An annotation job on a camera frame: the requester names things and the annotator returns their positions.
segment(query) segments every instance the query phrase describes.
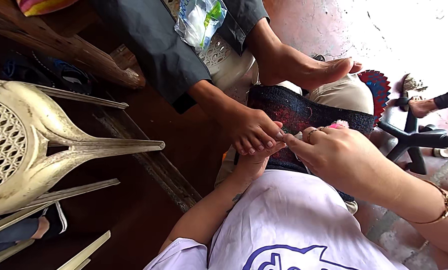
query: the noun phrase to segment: plastic bag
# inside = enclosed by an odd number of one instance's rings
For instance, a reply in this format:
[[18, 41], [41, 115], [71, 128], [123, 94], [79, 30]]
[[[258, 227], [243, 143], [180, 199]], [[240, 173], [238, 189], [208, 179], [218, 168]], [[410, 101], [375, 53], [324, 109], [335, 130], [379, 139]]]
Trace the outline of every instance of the plastic bag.
[[226, 14], [221, 0], [181, 0], [174, 29], [197, 52], [205, 52]]

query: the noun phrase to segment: dark towel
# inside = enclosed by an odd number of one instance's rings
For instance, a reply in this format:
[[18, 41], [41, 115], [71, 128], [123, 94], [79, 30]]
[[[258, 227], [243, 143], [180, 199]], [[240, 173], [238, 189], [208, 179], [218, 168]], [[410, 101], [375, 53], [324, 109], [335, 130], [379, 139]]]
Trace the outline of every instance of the dark towel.
[[[282, 130], [291, 134], [297, 134], [310, 126], [329, 126], [336, 120], [346, 120], [350, 128], [369, 137], [374, 124], [374, 116], [371, 114], [317, 104], [279, 85], [252, 87], [247, 106], [263, 110], [273, 121], [282, 122]], [[266, 169], [307, 173], [304, 164], [288, 148], [272, 155]], [[354, 200], [350, 195], [342, 192], [339, 194], [345, 201]]]

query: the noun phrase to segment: striped fabric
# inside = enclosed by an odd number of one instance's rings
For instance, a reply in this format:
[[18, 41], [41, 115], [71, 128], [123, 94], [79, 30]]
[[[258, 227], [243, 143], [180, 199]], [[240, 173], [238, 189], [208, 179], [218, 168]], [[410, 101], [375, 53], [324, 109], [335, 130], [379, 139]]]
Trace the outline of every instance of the striped fabric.
[[78, 0], [17, 0], [25, 16], [42, 15], [70, 6]]

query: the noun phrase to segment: beige pants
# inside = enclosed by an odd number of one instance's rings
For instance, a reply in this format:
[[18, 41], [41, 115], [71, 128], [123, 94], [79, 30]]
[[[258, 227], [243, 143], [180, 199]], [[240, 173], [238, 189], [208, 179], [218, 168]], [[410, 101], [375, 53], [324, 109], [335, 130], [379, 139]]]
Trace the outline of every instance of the beige pants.
[[[285, 81], [279, 85], [302, 95], [301, 88], [291, 82]], [[366, 114], [374, 114], [372, 93], [366, 84], [361, 82], [357, 74], [347, 74], [345, 77], [334, 83], [324, 84], [323, 86], [311, 91], [307, 97], [311, 101], [319, 104], [363, 112]], [[231, 146], [227, 151], [226, 157], [222, 161], [214, 187], [220, 185], [222, 181], [224, 181], [224, 179], [232, 173], [234, 170], [234, 157], [235, 149]], [[357, 204], [348, 205], [347, 202], [346, 204], [351, 213], [354, 214], [357, 211]]]

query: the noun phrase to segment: white t-shirt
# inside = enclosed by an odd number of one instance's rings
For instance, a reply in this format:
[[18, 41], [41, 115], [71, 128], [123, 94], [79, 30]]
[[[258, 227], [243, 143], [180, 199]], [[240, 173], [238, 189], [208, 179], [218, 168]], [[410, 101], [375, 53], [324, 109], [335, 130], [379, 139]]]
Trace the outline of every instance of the white t-shirt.
[[266, 170], [205, 245], [178, 238], [144, 270], [404, 270], [316, 176]]

